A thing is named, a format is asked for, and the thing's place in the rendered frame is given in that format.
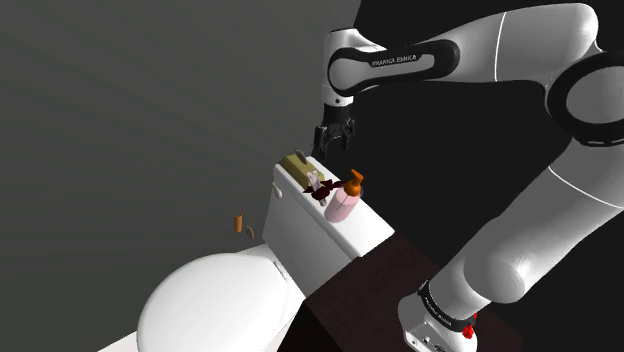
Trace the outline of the dark red spray bottle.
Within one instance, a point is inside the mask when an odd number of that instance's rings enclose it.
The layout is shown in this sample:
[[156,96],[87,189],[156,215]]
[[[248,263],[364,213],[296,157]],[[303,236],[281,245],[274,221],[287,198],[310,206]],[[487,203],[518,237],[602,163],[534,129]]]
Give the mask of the dark red spray bottle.
[[310,193],[312,198],[317,200],[321,206],[327,205],[326,198],[332,190],[341,188],[346,184],[346,181],[334,182],[332,179],[321,181],[317,171],[307,172],[306,175],[310,185],[304,190],[304,193]]

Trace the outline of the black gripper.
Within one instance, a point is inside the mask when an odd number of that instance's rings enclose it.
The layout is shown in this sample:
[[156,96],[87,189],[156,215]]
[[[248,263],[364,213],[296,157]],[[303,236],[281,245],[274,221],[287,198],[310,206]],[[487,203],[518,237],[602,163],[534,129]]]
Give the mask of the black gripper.
[[351,117],[351,106],[325,104],[321,125],[314,131],[311,155],[314,158],[325,158],[328,142],[334,139],[340,139],[341,148],[348,150],[354,135],[355,121]]

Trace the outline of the brown toilet paper roll holder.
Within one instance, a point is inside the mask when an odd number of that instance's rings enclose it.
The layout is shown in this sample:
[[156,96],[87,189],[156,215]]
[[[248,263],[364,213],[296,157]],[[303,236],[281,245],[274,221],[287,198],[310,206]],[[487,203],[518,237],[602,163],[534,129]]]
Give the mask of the brown toilet paper roll holder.
[[244,223],[243,214],[241,212],[234,215],[234,231],[236,233],[245,232],[250,239],[255,238],[253,228],[250,225]]

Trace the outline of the olive tissue box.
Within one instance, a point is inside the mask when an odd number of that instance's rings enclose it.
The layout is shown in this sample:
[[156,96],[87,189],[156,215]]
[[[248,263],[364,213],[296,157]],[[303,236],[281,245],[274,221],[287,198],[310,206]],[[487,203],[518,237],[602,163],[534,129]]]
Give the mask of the olive tissue box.
[[324,181],[324,174],[319,171],[301,150],[296,150],[294,154],[284,156],[279,165],[303,188],[311,185],[308,178],[309,172],[316,172],[319,181]]

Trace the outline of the pink soap dispenser orange pump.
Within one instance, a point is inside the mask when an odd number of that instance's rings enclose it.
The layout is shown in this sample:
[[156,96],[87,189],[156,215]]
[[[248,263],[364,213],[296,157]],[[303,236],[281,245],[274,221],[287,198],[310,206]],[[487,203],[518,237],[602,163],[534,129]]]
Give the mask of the pink soap dispenser orange pump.
[[331,223],[344,221],[361,198],[363,175],[351,170],[352,178],[336,188],[336,192],[325,209],[324,217]]

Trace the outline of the white toilet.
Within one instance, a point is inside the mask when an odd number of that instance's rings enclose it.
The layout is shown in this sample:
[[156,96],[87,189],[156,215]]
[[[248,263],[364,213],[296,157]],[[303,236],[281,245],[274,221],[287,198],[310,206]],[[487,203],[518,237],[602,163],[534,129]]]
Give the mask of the white toilet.
[[150,295],[135,332],[98,352],[277,352],[303,301],[393,228],[359,200],[342,222],[280,165],[262,244],[195,259]]

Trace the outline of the dark wood robot stand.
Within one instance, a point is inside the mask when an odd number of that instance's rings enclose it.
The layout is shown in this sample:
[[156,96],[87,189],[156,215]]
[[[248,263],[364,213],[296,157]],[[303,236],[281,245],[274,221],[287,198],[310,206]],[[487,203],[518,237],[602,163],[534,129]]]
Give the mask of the dark wood robot stand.
[[307,297],[277,352],[414,352],[399,300],[439,268],[396,233]]

